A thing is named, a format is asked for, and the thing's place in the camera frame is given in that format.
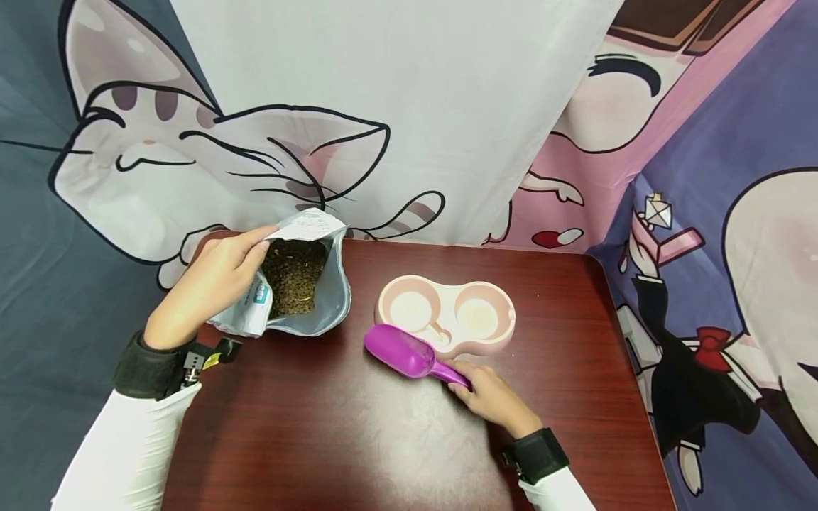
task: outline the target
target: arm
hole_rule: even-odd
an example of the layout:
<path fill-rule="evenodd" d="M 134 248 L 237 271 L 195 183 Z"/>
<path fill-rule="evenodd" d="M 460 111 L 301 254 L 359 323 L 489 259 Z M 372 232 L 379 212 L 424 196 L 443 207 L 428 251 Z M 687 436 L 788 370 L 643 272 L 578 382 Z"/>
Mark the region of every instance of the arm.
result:
<path fill-rule="evenodd" d="M 537 511 L 565 509 L 566 511 L 596 511 L 588 495 L 568 467 L 545 476 L 537 484 L 520 481 L 519 487 Z"/>
<path fill-rule="evenodd" d="M 636 301 L 639 303 L 639 315 L 645 322 L 645 328 L 653 335 L 663 349 L 667 349 L 667 340 L 675 338 L 665 328 L 667 319 L 667 285 L 657 277 L 638 275 L 631 279 L 636 289 Z"/>
<path fill-rule="evenodd" d="M 52 511 L 160 509 L 182 419 L 200 388 L 162 401 L 114 390 L 71 461 Z"/>
<path fill-rule="evenodd" d="M 473 392 L 456 383 L 449 389 L 483 419 L 502 426 L 514 438 L 509 449 L 520 476 L 519 486 L 537 511 L 595 511 L 568 467 L 568 458 L 550 430 L 494 370 L 452 361 L 471 382 Z"/>
<path fill-rule="evenodd" d="M 115 390 L 74 455 L 52 511 L 160 509 L 182 420 L 200 390 L 198 383 L 182 386 L 191 340 L 245 293 L 269 246 L 262 239 L 274 230 L 208 242 L 151 313 L 144 335 L 125 348 Z"/>

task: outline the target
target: scoop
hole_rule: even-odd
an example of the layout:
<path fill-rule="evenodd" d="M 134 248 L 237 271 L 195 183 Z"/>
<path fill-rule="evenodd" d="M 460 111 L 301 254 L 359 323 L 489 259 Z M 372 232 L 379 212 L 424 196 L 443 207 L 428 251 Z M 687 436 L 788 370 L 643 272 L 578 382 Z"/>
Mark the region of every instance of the scoop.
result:
<path fill-rule="evenodd" d="M 391 325 L 375 325 L 363 336 L 363 345 L 375 358 L 408 378 L 432 375 L 471 390 L 471 382 L 438 362 L 434 349 L 423 340 Z"/>

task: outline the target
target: fabric curtain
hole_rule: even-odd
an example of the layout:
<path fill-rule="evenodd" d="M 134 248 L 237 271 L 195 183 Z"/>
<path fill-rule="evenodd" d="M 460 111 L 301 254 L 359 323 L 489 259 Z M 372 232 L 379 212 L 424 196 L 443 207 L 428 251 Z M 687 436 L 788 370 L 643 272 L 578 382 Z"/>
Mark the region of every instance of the fabric curtain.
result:
<path fill-rule="evenodd" d="M 812 509 L 816 20 L 818 0 L 1 5 L 10 509 L 47 507 L 199 240 L 310 207 L 353 238 L 596 257 L 679 509 Z"/>

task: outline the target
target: pet bowl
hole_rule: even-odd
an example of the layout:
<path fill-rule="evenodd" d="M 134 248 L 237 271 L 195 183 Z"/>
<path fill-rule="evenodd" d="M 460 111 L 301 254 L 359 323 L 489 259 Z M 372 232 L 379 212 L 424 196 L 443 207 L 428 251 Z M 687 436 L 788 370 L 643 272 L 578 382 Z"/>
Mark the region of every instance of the pet bowl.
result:
<path fill-rule="evenodd" d="M 511 299 L 488 282 L 443 285 L 404 275 L 384 287 L 375 306 L 375 323 L 422 338 L 444 360 L 499 352 L 511 340 L 515 322 Z"/>

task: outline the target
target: black wrist strap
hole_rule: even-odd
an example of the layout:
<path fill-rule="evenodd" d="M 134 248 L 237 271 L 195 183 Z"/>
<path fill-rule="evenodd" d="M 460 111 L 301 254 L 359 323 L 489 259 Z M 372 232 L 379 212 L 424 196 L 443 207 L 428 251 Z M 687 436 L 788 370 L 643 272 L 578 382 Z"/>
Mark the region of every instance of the black wrist strap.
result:
<path fill-rule="evenodd" d="M 147 347 L 142 332 L 136 332 L 116 366 L 114 389 L 137 399 L 165 399 L 182 387 L 184 356 L 195 342 L 163 352 Z"/>
<path fill-rule="evenodd" d="M 171 351 L 145 345 L 136 332 L 125 347 L 114 373 L 114 389 L 127 397 L 160 401 L 199 381 L 199 374 L 217 364 L 236 359 L 241 343 L 229 338 L 216 348 L 199 344 L 194 338 Z"/>
<path fill-rule="evenodd" d="M 506 467 L 514 467 L 519 478 L 528 484 L 537 484 L 540 479 L 569 465 L 568 456 L 554 433 L 546 428 L 503 449 L 501 461 Z"/>

